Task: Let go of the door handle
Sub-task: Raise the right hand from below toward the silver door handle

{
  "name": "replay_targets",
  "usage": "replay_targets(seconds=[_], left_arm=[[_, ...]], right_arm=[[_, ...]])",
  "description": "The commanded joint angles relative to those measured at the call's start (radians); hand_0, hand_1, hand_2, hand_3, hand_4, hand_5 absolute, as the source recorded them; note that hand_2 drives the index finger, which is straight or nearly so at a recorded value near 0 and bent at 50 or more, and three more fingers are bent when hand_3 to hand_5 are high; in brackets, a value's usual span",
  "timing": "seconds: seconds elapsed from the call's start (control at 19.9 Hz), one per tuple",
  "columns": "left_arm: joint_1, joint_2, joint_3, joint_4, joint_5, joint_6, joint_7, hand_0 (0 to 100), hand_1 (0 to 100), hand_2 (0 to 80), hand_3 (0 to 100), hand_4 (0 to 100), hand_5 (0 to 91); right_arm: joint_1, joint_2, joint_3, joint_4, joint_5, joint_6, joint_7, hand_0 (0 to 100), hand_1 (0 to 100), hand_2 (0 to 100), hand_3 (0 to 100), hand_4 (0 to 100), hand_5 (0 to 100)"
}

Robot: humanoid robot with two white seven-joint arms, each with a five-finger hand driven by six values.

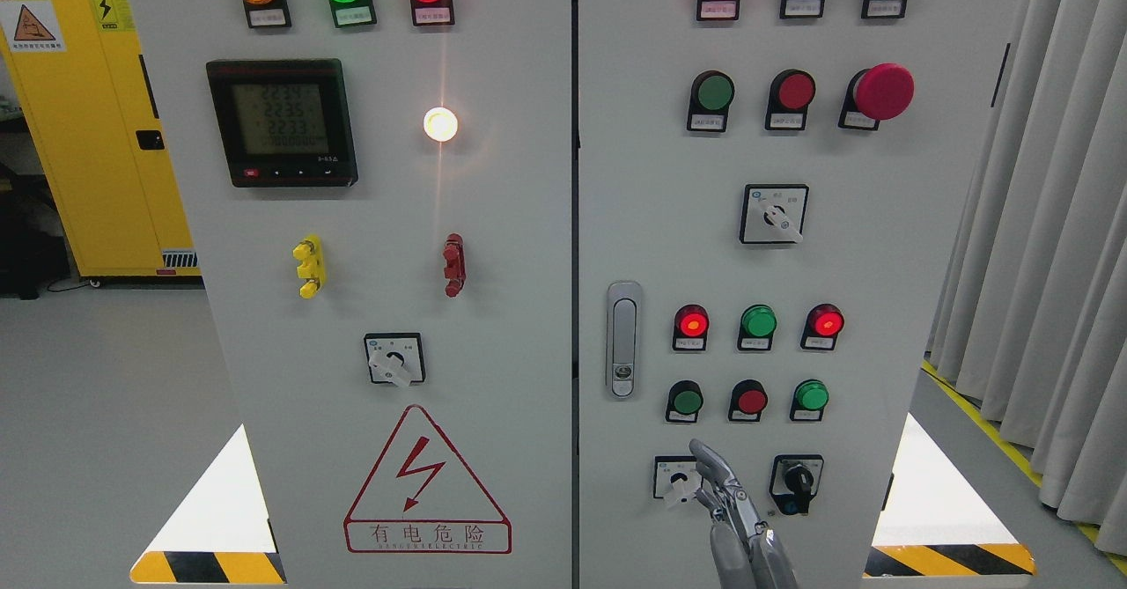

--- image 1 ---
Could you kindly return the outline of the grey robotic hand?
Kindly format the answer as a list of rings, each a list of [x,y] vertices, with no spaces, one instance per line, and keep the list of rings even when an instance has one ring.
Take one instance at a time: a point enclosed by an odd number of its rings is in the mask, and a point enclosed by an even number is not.
[[[761,519],[728,461],[696,439],[689,441],[689,450],[707,483],[696,489],[696,501],[712,517],[710,548],[721,588],[797,588],[777,530]]]

